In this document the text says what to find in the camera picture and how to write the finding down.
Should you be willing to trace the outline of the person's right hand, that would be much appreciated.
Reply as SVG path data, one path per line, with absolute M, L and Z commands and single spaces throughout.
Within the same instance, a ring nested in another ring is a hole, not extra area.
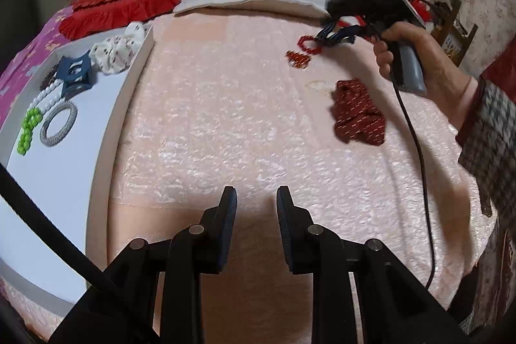
M 372 42 L 380 73 L 386 79 L 393 64 L 393 52 L 388 49 L 387 42 L 411 44 L 422 64 L 426 98 L 436 104 L 455 129 L 463 127 L 478 81 L 457 68 L 430 34 L 423 28 L 398 22 L 379 37 L 374 36 Z

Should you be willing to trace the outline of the checkered sleeve forearm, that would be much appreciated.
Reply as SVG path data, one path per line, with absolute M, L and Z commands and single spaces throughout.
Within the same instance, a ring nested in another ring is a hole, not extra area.
M 481 80 L 457 142 L 458 162 L 497 211 L 495 228 L 478 262 L 469 330 L 494 327 L 515 300 L 515 103 Z

